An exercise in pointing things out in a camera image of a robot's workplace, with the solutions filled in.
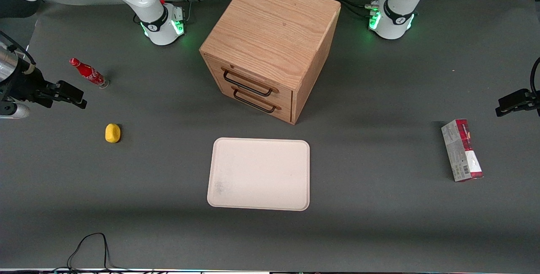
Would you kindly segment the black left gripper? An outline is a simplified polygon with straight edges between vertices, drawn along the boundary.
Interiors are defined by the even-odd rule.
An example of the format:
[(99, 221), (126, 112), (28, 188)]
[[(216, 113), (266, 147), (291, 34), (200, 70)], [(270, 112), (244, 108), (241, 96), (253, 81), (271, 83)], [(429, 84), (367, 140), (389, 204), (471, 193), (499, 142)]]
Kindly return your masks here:
[(498, 100), (499, 106), (495, 109), (496, 116), (502, 117), (515, 111), (533, 111), (540, 116), (540, 99), (538, 91), (528, 89), (517, 90)]

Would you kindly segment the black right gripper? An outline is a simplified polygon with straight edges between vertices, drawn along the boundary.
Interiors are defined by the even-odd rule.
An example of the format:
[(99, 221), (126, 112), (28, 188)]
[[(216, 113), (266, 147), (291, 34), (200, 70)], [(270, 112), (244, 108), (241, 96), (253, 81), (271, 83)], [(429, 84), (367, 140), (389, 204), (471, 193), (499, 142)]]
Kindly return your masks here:
[(46, 81), (40, 70), (25, 74), (21, 69), (6, 73), (6, 101), (31, 102), (52, 107), (54, 101), (66, 102), (80, 109), (85, 109), (87, 101), (84, 92), (65, 81), (56, 83), (56, 93), (51, 89), (52, 83)]

